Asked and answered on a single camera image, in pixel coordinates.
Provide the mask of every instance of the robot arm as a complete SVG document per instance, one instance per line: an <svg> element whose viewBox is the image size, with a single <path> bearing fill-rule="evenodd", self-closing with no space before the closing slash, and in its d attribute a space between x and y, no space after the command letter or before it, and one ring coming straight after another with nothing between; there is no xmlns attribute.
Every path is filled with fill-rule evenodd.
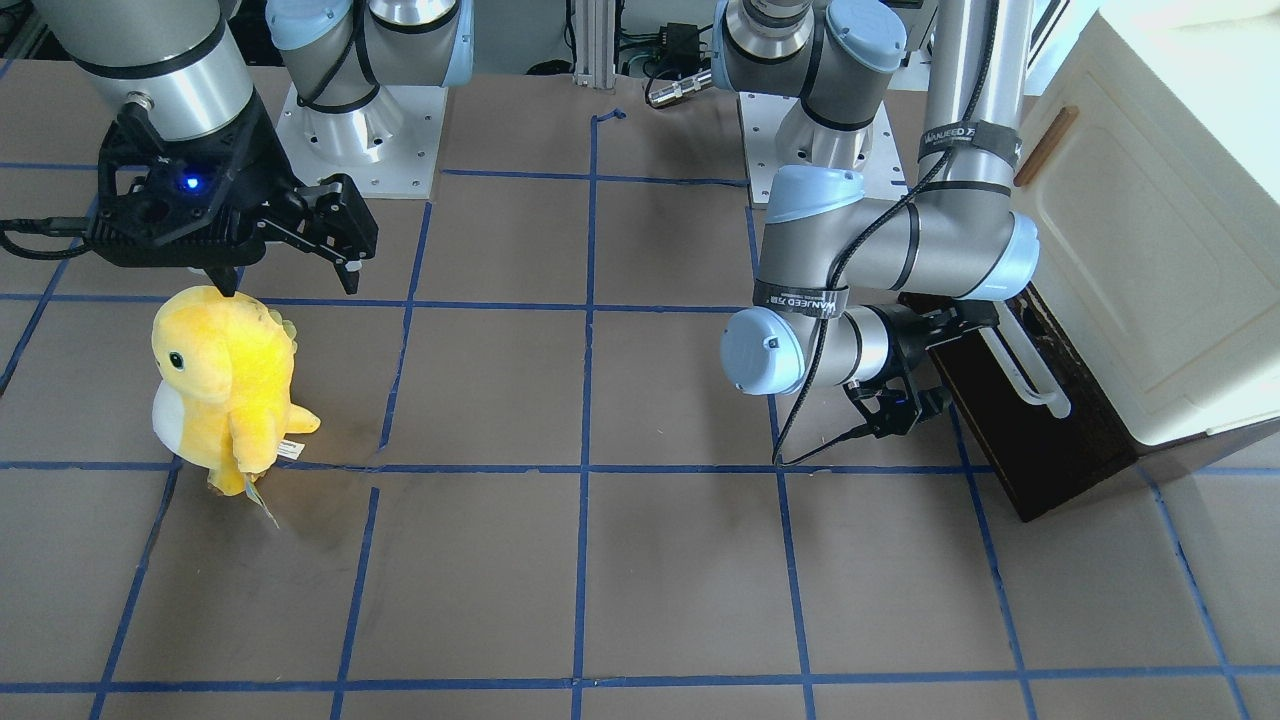
<svg viewBox="0 0 1280 720"><path fill-rule="evenodd" d="M298 92L306 147L328 167L416 150L385 85L471 79L471 0L270 0L266 20Z"/></svg>
<svg viewBox="0 0 1280 720"><path fill-rule="evenodd" d="M333 263L355 293L378 225L343 174L294 176L216 0L37 0L113 108L84 246L134 268L204 269L224 295L266 241ZM125 192L120 172L140 172Z"/></svg>
<svg viewBox="0 0 1280 720"><path fill-rule="evenodd" d="M882 100L901 58L901 45L892 50L905 31L874 0L833 0L814 22L800 13L801 6L812 13L809 5L722 3L713 47L717 83L795 95L813 137L833 147L858 146L863 141L854 136ZM922 182L905 197L864 197L847 152L814 154L810 163L777 173L755 306L731 319L721 345L735 386L753 395L846 386L858 405L891 379L909 380L928 347L995 324L993 313L965 301L1002 301L1027 286L1039 242L1036 224L1010 211L1010 187L1030 17L1030 0L942 3ZM788 49L792 55L776 56ZM891 56L891 63L877 61ZM828 72L828 65L840 69ZM837 100L847 95L859 100ZM959 302L945 315L920 318L902 306L846 306L849 287ZM945 391L925 397L906 384L908 392L890 400L911 406L910 416L887 421L892 413L882 397L877 423L859 405L867 432L902 434L941 410Z"/></svg>

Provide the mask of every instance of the black velcro strap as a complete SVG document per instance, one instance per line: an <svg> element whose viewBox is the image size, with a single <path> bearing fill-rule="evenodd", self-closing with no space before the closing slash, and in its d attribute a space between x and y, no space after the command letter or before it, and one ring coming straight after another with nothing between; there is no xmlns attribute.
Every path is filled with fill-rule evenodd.
<svg viewBox="0 0 1280 720"><path fill-rule="evenodd" d="M845 313L845 306L849 304L849 288L786 287L758 279L751 302L774 313L796 313L819 320L831 320Z"/></svg>
<svg viewBox="0 0 1280 720"><path fill-rule="evenodd" d="M1018 137L1018 131L1014 128L987 120L951 123L936 127L920 136L920 156L916 160L941 152L954 145L968 145L986 150L1009 163L1010 168L1015 168L1018 167L1018 154L1023 149L1023 140Z"/></svg>
<svg viewBox="0 0 1280 720"><path fill-rule="evenodd" d="M378 78L374 77L374 67L369 61L369 45L365 40L365 14L369 12L365 9L364 3L357 4L358 13L356 14L356 24L352 32L356 36L356 60L360 63L360 74L365 76L365 82L376 86Z"/></svg>

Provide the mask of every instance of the cabinet door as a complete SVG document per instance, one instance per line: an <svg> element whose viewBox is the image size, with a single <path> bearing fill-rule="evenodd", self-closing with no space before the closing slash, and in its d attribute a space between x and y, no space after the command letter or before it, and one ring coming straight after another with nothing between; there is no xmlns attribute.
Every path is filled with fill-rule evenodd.
<svg viewBox="0 0 1280 720"><path fill-rule="evenodd" d="M1280 51L1280 15L1257 20ZM1146 445L1280 415L1280 188L1254 172L1280 164L1280 145L1257 127L1249 146L1271 163L1233 154L1242 114L1270 104L1275 127L1275 91L1221 79L1229 47L1217 67L1170 65L1221 29L1137 37L1094 15L1023 127L1030 149L1064 106L1079 109L1014 204L1039 224L1033 284ZM1197 73L1220 77L1212 109Z"/></svg>

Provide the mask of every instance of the stuffed dinosaur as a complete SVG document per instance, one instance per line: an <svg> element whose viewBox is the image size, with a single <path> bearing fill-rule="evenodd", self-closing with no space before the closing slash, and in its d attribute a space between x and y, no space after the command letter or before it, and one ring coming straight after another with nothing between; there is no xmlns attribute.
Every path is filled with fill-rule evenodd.
<svg viewBox="0 0 1280 720"><path fill-rule="evenodd" d="M163 378L151 424L160 442L209 468L209 484L220 493L247 493L264 510L253 482L275 461L280 439L320 427L310 410L289 402L296 334L293 323L257 300L223 297L212 287L173 296L151 327Z"/></svg>

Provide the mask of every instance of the blue tape line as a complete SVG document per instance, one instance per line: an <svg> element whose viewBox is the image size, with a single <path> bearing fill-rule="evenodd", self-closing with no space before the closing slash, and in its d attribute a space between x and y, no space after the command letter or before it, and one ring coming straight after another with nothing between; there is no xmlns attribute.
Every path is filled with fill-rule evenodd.
<svg viewBox="0 0 1280 720"><path fill-rule="evenodd" d="M133 583L129 585L129 596L124 601L124 611L120 612L120 623L115 626L115 638L111 641L111 651L106 656L106 666L102 669L102 680L97 693L93 696L93 706L90 708L90 720L99 720L102 716L102 703L106 702L106 685L115 676L115 665L120 660L120 651L124 650L124 637L129 632L133 620L133 610L138 605L138 594L142 592L142 580L146 579L147 568L151 565L151 551L160 538L160 524L169 511L173 501L173 491L178 486L178 470L182 469L182 460L174 456L169 464L169 477L165 478L164 489L160 493L160 507L156 509L155 520L151 521L151 532L147 533L146 544L142 546L142 557L133 571Z"/></svg>
<svg viewBox="0 0 1280 720"><path fill-rule="evenodd" d="M392 679L349 680L347 692L385 691L567 691L572 678L465 678L465 679Z"/></svg>
<svg viewBox="0 0 1280 720"><path fill-rule="evenodd" d="M732 315L742 310L736 305L596 305L602 313L650 313L650 314L695 314L695 315Z"/></svg>
<svg viewBox="0 0 1280 720"><path fill-rule="evenodd" d="M319 306L319 307L404 307L402 300L375 300L360 297L259 297L264 305Z"/></svg>
<svg viewBox="0 0 1280 720"><path fill-rule="evenodd" d="M778 471L773 465L591 465L593 473L618 474L763 474ZM879 466L879 465L796 465L788 475L831 473L835 475L961 475L965 469L951 465Z"/></svg>
<svg viewBox="0 0 1280 720"><path fill-rule="evenodd" d="M164 304L168 295L86 295L65 293L55 295L54 302L137 302L137 304ZM264 305L282 306L319 306L319 307L404 307L402 300L371 300L357 297L259 297Z"/></svg>
<svg viewBox="0 0 1280 720"><path fill-rule="evenodd" d="M1181 667L1059 667L1047 670L1028 670L1032 680L1100 680L1111 678L1201 678L1219 676L1222 669L1216 665L1193 665Z"/></svg>
<svg viewBox="0 0 1280 720"><path fill-rule="evenodd" d="M160 304L163 305L169 296L164 295L84 295L84 293L63 293L55 295L51 299L54 302L134 302L134 304Z"/></svg>
<svg viewBox="0 0 1280 720"><path fill-rule="evenodd" d="M644 474L644 475L690 475L722 474L773 475L778 471L773 465L346 465L330 462L303 462L280 460L278 468L287 470L346 470L351 473L403 473L403 474L500 474L500 473L554 473L577 474L582 470L599 474ZM833 475L963 475L964 468L951 465L882 466L882 465L797 465L787 468L787 474L812 475L831 473Z"/></svg>
<svg viewBox="0 0 1280 720"><path fill-rule="evenodd" d="M1208 605L1204 603L1204 596L1201 593L1199 583L1196 582L1196 573L1192 571L1192 564L1187 560L1187 552L1183 550L1183 541L1178 534L1178 528L1174 527L1174 518L1169 514L1169 506L1165 503L1165 493L1160 491L1160 486L1156 480L1147 474L1147 470L1140 465L1138 468L1138 474L1142 479L1147 482L1147 487L1151 488L1151 493L1156 500L1156 507L1160 510L1160 519L1165 524L1165 530L1169 533L1169 542L1174 544L1174 555L1178 556L1178 564L1181 566L1183 577L1187 578L1187 587L1190 589L1192 600L1196 601L1196 610L1199 611L1201 623L1204 625L1204 634L1208 635L1208 642L1213 646L1213 655L1217 657L1217 664L1224 678L1226 678L1226 684L1231 688L1231 697L1235 698L1235 708L1240 712L1240 720L1249 720L1249 708L1244 705L1244 696L1240 693L1240 685L1235 682L1235 671L1231 669L1230 662L1226 660L1226 651L1222 648L1222 641L1217 634L1217 628L1213 625L1213 618L1208 612Z"/></svg>
<svg viewBox="0 0 1280 720"><path fill-rule="evenodd" d="M343 470L361 474L399 473L406 475L511 475L525 473L576 475L582 470L581 465L342 465L297 460L279 460L275 466L282 470Z"/></svg>
<svg viewBox="0 0 1280 720"><path fill-rule="evenodd" d="M577 179L577 181L591 179L591 176L584 174L584 173L526 173L524 170L460 170L460 169L444 169L444 170L440 170L440 174L442 176L476 177L476 178Z"/></svg>
<svg viewBox="0 0 1280 720"><path fill-rule="evenodd" d="M0 295L0 300L38 300L35 293ZM169 300L163 295L54 295L52 302L137 302L163 304ZM529 310L529 311L585 311L586 305L573 302L489 302L471 300L364 300L364 299L324 299L324 297L259 297L265 305L316 306L316 307L431 307L440 310ZM707 315L733 314L741 310L731 305L596 305L596 310L608 313L666 314L691 313Z"/></svg>
<svg viewBox="0 0 1280 720"><path fill-rule="evenodd" d="M646 178L639 176L596 176L600 182L631 182L643 184L677 184L677 186L695 186L695 184L718 184L724 187L746 187L750 184L744 179L730 179L730 178Z"/></svg>
<svg viewBox="0 0 1280 720"><path fill-rule="evenodd" d="M351 591L351 611L347 614L347 632L342 638L342 660L338 662L338 687L333 691L329 720L342 717L342 698L351 670L351 651L356 647L356 625L360 623L360 603L365 596L365 575L369 571L369 550L374 544L374 523L378 521L376 487L369 488L369 515L365 518L365 536L360 541L360 561L356 564L356 583Z"/></svg>
<svg viewBox="0 0 1280 720"><path fill-rule="evenodd" d="M1238 675L1280 675L1280 665L1240 665ZM1140 679L1140 678L1213 678L1222 669L1216 665L1183 665L1157 667L1060 667L1027 670L1034 682L1089 680L1089 679ZM741 685L888 685L928 683L996 683L1016 680L1016 670L957 670L941 673L819 673L776 675L640 675L599 679L575 678L443 678L443 679L366 679L348 680L343 691L564 691L575 685L584 688L712 688ZM256 692L334 692L335 680L188 680L152 682L127 680L102 683L0 683L0 694L84 694L106 688L111 693L256 693Z"/></svg>
<svg viewBox="0 0 1280 720"><path fill-rule="evenodd" d="M97 165L82 165L78 163L4 163L0 161L0 170L74 170L97 172Z"/></svg>
<svg viewBox="0 0 1280 720"><path fill-rule="evenodd" d="M0 694L87 694L101 683L0 683Z"/></svg>
<svg viewBox="0 0 1280 720"><path fill-rule="evenodd" d="M439 310L532 310L532 311L584 311L586 305L572 302L476 302L468 300L415 300L415 307Z"/></svg>
<svg viewBox="0 0 1280 720"><path fill-rule="evenodd" d="M577 680L582 678L582 665L586 655L586 539L588 507L590 496L590 474L579 475L577 489L577 565L573 579L573 694L570 701L570 717L582 717L582 689Z"/></svg>
<svg viewBox="0 0 1280 720"><path fill-rule="evenodd" d="M422 223L417 234L417 254L413 256L413 273L408 279L408 296L404 297L403 334L401 337L399 359L396 361L396 379L392 380L392 389L387 393L387 413L383 415L383 432L378 439L378 451L381 452L392 441L392 423L396 420L396 402L399 400L399 382L404 374L404 355L408 352L410 328L413 324L413 295L417 293L417 283L422 277L422 258L426 254L426 237L431 229L431 204L422 208Z"/></svg>
<svg viewBox="0 0 1280 720"><path fill-rule="evenodd" d="M1201 468L1194 475L1249 475L1249 477L1280 477L1280 468L1229 468L1212 465Z"/></svg>
<svg viewBox="0 0 1280 720"><path fill-rule="evenodd" d="M760 274L760 251L755 246L755 213L751 211L751 206L746 206L746 242L751 251L751 275Z"/></svg>
<svg viewBox="0 0 1280 720"><path fill-rule="evenodd" d="M0 470L91 470L102 473L163 473L172 462L92 462L82 460L0 460Z"/></svg>
<svg viewBox="0 0 1280 720"><path fill-rule="evenodd" d="M808 720L817 720L818 711L813 700L813 683L809 680L809 637L804 624L804 603L800 600L800 575L796 570L795 539L791 534L791 502L787 498L787 474L777 474L778 511L782 516L782 548L787 556L787 583L791 589L791 619L796 630L796 652L800 657L800 674L804 676L804 710Z"/></svg>
<svg viewBox="0 0 1280 720"><path fill-rule="evenodd" d="M753 234L750 223L748 234ZM769 405L769 442L778 442L778 402L776 396L767 396ZM809 666L809 634L804 623L804 603L800 600L800 573L796 569L795 539L791 533L791 501L787 497L787 474L776 470L774 477L778 484L778 512L782 519L782 548L787 559L787 585L791 592L791 621L796 632L796 653L800 659L800 674L804 693L805 720L817 720L818 706L813 700L812 669Z"/></svg>
<svg viewBox="0 0 1280 720"><path fill-rule="evenodd" d="M333 680L193 680L193 682L150 682L129 680L110 683L108 692L115 693L314 693L332 692Z"/></svg>
<svg viewBox="0 0 1280 720"><path fill-rule="evenodd" d="M78 240L73 240L68 247L76 247L78 242ZM36 302L36 309L31 313L31 319L27 320L27 327L23 328L22 336L18 338L18 345L14 346L13 352L9 355L9 361L5 364L4 374L0 374L0 393L9 387L9 380L12 380L14 373L18 372L18 363L22 360L22 354L27 351L27 346L31 343L31 337L36 333L36 325L38 325L41 318L45 316L45 309L49 307L49 300L54 296L58 281L63 279L63 273L67 272L67 263L69 261L70 259L58 263L58 268L54 269L52 277L49 278L49 284L45 286L45 292L40 295L40 301Z"/></svg>
<svg viewBox="0 0 1280 720"><path fill-rule="evenodd" d="M361 474L398 473L404 475L481 475L481 474L524 474L547 473L575 475L586 470L596 474L616 475L773 475L773 465L351 465L342 462L306 462L300 460L279 460L276 468L283 470L342 470ZM101 471L156 471L166 470L166 462L97 462L88 460L0 460L0 470L101 470ZM800 465L788 468L787 474L812 475L829 473L833 475L960 475L963 468L955 466L881 466L881 465Z"/></svg>
<svg viewBox="0 0 1280 720"><path fill-rule="evenodd" d="M991 525L987 523L987 511L982 506L982 493L978 492L978 479L969 465L969 450L965 448L964 433L960 429L960 414L951 406L951 429L956 438L956 450L960 452L960 462L965 466L965 480L969 483L969 500L973 502L974 515L978 518L978 529L982 532L982 547L987 552L987 565L991 569L991 579L996 584L996 600L1000 602L1000 615L1005 621L1005 633L1009 635L1009 650L1014 656L1014 667L1018 670L1018 684L1023 689L1023 701L1027 705L1027 717L1037 720L1036 698L1032 697L1032 685L1027 679L1027 664L1023 661L1023 647L1018 642L1018 628L1014 626L1014 614L1009 607L1009 594L1005 592L1005 579L1000 574L1000 559L996 556L996 543L991 537Z"/></svg>
<svg viewBox="0 0 1280 720"><path fill-rule="evenodd" d="M1236 675L1280 675L1280 665L1233 665Z"/></svg>

